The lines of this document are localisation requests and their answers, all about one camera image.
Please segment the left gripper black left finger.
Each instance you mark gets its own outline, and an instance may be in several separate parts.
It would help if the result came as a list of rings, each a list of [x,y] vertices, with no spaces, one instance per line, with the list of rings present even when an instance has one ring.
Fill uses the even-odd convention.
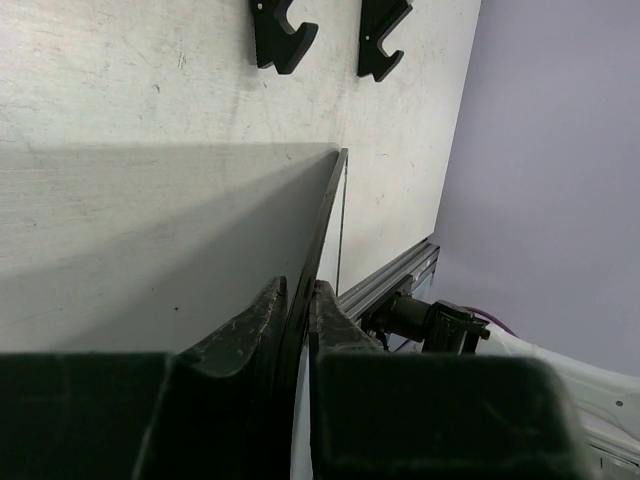
[[[137,479],[260,479],[270,471],[267,410],[287,317],[287,280],[171,360]]]

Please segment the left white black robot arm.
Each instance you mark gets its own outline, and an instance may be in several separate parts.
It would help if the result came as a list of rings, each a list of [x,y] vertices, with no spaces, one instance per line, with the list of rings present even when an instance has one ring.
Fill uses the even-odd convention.
[[[444,302],[394,298],[386,326],[425,342],[385,352],[309,279],[291,304],[270,283],[169,360],[137,479],[287,479],[297,375],[310,373],[317,479],[593,479],[595,441],[558,369],[483,354],[488,325]]]

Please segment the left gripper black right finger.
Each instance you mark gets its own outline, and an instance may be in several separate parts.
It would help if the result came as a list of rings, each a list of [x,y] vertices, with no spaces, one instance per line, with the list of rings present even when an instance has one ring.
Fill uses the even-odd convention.
[[[367,362],[382,352],[317,281],[309,305],[310,447],[316,479],[360,478],[367,418]]]

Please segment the small black-framed whiteboard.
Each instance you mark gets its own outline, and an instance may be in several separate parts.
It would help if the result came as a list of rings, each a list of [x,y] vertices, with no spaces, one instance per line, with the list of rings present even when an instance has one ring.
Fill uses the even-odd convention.
[[[1,475],[137,479],[172,356],[274,277],[316,279],[348,154],[331,144],[101,149],[100,241],[1,283]]]

